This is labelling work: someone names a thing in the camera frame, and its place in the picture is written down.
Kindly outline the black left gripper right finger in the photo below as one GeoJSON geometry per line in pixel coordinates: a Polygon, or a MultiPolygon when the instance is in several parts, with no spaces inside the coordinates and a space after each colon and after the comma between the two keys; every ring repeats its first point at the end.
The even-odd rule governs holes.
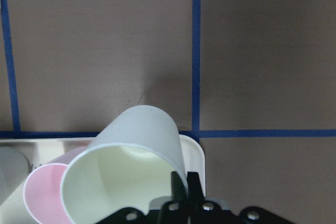
{"type": "Polygon", "coordinates": [[[227,203],[216,197],[204,196],[197,172],[187,173],[187,183],[189,223],[231,223],[227,203]]]}

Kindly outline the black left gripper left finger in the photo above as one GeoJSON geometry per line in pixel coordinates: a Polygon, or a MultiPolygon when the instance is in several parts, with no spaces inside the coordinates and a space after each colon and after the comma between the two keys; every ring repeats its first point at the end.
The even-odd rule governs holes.
{"type": "Polygon", "coordinates": [[[166,201],[159,211],[157,223],[187,223],[187,192],[177,172],[171,172],[171,194],[171,199],[166,201]]]}

